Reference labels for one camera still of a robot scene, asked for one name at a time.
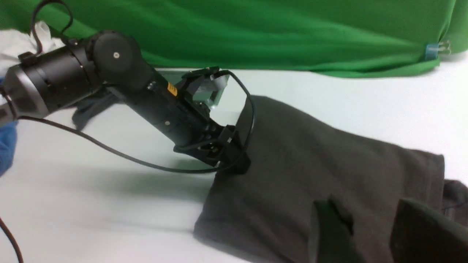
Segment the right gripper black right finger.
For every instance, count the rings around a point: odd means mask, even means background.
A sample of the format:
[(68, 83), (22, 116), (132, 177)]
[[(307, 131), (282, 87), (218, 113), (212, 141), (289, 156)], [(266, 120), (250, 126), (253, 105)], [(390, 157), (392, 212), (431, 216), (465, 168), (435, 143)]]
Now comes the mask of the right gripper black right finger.
[(466, 263), (467, 227), (415, 200), (401, 199), (390, 249), (395, 263)]

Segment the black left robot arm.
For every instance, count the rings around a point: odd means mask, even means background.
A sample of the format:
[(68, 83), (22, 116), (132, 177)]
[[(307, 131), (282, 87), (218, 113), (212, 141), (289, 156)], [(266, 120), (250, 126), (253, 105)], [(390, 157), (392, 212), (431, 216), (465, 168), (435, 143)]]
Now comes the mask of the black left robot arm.
[[(225, 171), (244, 174), (251, 161), (247, 148), (256, 121), (256, 107), (244, 84), (230, 70), (207, 67), (185, 73), (172, 84), (147, 63), (134, 38), (101, 31), (45, 54), (25, 52), (10, 67), (1, 84), (1, 125), (30, 120), (67, 130), (140, 165), (161, 171), (204, 174)], [(231, 76), (251, 103), (252, 119), (245, 142), (235, 126), (222, 126), (210, 108), (194, 100), (208, 81)], [(194, 157), (210, 169), (182, 170), (147, 163), (46, 117), (106, 88), (174, 143), (174, 152)]]

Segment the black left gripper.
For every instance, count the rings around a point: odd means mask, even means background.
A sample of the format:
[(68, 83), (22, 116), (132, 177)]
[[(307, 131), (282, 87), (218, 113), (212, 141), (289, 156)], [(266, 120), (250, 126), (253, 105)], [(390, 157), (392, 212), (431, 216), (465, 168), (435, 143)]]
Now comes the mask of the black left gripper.
[(187, 73), (174, 85), (153, 70), (142, 85), (127, 88), (127, 105), (174, 143), (174, 151), (192, 156), (219, 171), (245, 174), (250, 158), (235, 126), (222, 126), (210, 117), (209, 107), (193, 99), (206, 79), (219, 67)]

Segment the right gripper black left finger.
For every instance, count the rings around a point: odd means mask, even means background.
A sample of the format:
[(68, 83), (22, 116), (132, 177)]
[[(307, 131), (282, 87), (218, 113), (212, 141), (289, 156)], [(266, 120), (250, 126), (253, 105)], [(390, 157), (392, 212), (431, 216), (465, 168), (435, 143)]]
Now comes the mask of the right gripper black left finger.
[(308, 257), (310, 263), (363, 263), (353, 240), (354, 219), (335, 197), (315, 200), (311, 210)]

